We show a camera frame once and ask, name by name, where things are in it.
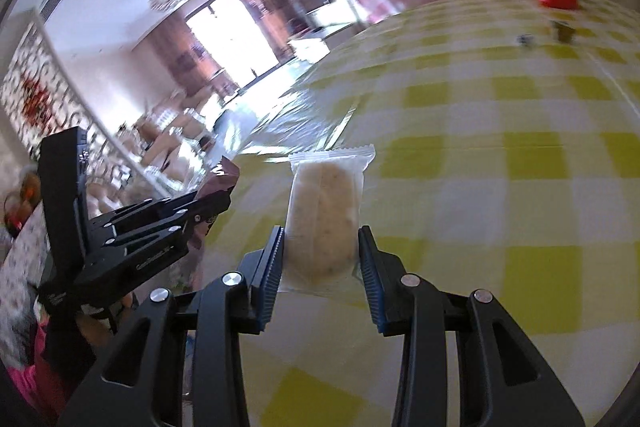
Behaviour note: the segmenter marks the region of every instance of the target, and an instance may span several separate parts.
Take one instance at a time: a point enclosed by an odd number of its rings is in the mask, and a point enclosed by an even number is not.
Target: silver screw
[[[167,288],[156,288],[151,292],[151,300],[153,302],[162,302],[166,301],[169,296],[169,290]]]
[[[476,299],[476,301],[478,302],[487,304],[494,300],[494,295],[489,290],[479,289],[474,291],[474,299]]]
[[[227,286],[237,286],[242,282],[242,274],[240,272],[229,272],[222,276],[222,283]]]
[[[405,273],[400,278],[400,282],[405,286],[409,286],[409,288],[415,288],[418,284],[420,284],[420,278],[414,273]]]

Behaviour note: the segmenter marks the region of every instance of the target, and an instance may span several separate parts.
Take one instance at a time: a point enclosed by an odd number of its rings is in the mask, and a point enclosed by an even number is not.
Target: yellow and white checkered tablecloth
[[[640,15],[580,4],[446,0],[332,51],[236,156],[206,279],[284,224],[279,160],[373,143],[361,223],[380,248],[443,291],[490,289],[593,425],[640,360]],[[401,343],[376,333],[364,292],[360,306],[280,294],[266,332],[242,339],[253,425],[388,426]]]

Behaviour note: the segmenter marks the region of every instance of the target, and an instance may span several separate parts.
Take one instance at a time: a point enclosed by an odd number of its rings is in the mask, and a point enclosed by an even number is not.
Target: clear plastic wrapper
[[[332,297],[352,291],[364,171],[375,155],[369,145],[289,156],[294,178],[281,291]]]

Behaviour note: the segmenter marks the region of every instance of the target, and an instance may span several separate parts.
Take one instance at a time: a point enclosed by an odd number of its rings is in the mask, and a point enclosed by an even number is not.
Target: table
[[[490,289],[594,425],[640,360],[640,15],[580,6],[444,0],[336,48],[236,156],[205,279],[284,224],[288,153],[373,143],[360,217],[379,247],[440,290]],[[376,333],[364,292],[283,293],[241,342],[252,425],[390,424],[401,339]]]

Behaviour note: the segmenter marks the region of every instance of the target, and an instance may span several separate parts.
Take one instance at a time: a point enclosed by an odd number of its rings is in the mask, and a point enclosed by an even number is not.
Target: brown curtain
[[[295,17],[295,11],[287,0],[241,0],[260,26],[267,42],[278,60],[284,62],[293,56],[288,41],[287,22]],[[264,4],[267,12],[260,13],[257,6]]]
[[[192,33],[180,10],[169,15],[145,39],[187,96],[207,86],[221,69]]]

